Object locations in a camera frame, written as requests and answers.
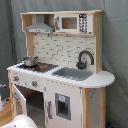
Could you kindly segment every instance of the range hood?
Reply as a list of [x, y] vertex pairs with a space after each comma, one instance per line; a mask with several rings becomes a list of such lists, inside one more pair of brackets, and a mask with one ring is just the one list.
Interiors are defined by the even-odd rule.
[[53, 27], [44, 23], [44, 15], [36, 15], [36, 23], [26, 27], [26, 32], [53, 33]]

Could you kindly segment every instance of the sink basin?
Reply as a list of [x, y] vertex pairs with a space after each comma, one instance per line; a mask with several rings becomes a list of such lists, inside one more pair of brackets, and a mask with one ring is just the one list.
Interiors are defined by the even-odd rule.
[[87, 79], [89, 76], [91, 76], [93, 73], [90, 71], [85, 70], [79, 70], [74, 68], [61, 68], [55, 72], [52, 73], [52, 75], [58, 76], [58, 77], [64, 77], [67, 79], [72, 79], [76, 81], [83, 81]]

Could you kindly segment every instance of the tile backsplash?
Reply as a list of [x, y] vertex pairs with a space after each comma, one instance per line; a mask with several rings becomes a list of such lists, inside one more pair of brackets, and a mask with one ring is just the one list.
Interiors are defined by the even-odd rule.
[[[79, 35], [34, 34], [34, 55], [40, 62], [57, 64], [76, 68], [79, 53], [88, 50], [94, 56], [95, 37]], [[90, 57], [82, 56], [82, 62], [87, 61], [87, 69], [94, 70]]]

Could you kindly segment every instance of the control knob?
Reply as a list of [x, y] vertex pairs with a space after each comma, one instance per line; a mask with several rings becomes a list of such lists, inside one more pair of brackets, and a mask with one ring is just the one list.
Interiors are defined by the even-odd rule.
[[15, 76], [13, 79], [13, 81], [18, 81], [18, 80], [19, 80], [18, 76]]
[[37, 87], [37, 82], [36, 81], [32, 81], [32, 86]]

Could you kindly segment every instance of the oven door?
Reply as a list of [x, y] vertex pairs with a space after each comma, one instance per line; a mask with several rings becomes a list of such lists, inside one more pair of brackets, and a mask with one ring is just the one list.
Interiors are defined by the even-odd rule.
[[12, 85], [13, 90], [13, 105], [14, 105], [14, 116], [25, 114], [27, 115], [26, 99], [18, 90], [16, 85]]
[[79, 33], [79, 14], [55, 14], [56, 32]]

